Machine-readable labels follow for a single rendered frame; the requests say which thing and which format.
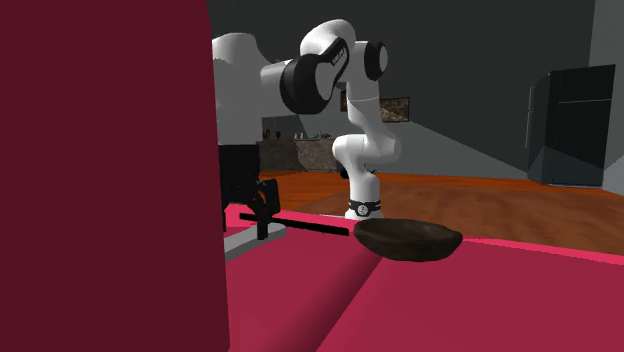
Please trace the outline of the dark grey refrigerator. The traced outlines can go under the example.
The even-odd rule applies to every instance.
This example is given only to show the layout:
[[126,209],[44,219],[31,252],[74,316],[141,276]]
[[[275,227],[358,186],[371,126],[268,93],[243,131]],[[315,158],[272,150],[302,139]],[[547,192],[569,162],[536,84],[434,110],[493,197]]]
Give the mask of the dark grey refrigerator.
[[600,188],[616,66],[547,73],[530,87],[527,177],[541,184]]

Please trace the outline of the brown wall picture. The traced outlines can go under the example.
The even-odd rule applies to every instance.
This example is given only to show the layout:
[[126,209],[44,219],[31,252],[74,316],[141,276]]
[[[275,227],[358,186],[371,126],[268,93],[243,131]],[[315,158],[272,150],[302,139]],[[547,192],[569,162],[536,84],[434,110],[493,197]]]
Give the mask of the brown wall picture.
[[380,98],[379,95],[352,99],[348,91],[340,91],[340,107],[348,120],[357,126],[364,124],[409,122],[410,99]]

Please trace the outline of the dark brown bowl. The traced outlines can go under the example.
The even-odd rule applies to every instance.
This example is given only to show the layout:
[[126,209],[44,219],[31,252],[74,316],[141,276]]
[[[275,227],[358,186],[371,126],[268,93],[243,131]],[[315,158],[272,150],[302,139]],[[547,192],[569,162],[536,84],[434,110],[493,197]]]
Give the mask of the dark brown bowl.
[[395,261],[429,262],[449,257],[461,232],[412,219],[371,218],[354,226],[356,239],[373,253]]

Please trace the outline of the grey flat book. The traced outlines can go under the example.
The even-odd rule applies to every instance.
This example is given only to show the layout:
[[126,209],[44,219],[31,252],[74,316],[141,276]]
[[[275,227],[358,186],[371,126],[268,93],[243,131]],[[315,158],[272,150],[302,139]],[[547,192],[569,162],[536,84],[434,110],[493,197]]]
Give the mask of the grey flat book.
[[268,237],[260,240],[257,236],[257,226],[241,230],[224,238],[225,261],[229,262],[250,250],[264,245],[273,240],[286,235],[287,229],[284,225],[270,223],[268,225]]

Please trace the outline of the dark kitchen counter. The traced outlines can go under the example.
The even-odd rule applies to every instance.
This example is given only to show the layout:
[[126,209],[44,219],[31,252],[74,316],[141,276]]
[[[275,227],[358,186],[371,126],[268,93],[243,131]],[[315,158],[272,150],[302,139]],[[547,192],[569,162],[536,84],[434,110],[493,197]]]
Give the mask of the dark kitchen counter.
[[265,130],[259,142],[261,171],[337,171],[333,139],[282,138]]

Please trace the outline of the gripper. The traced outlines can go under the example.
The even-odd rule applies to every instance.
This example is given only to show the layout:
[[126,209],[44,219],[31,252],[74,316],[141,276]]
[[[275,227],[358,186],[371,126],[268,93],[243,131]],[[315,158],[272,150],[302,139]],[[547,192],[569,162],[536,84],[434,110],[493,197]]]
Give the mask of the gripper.
[[259,146],[220,145],[219,169],[221,201],[247,204],[257,218],[257,239],[268,237],[268,224],[281,211],[276,179],[259,180]]

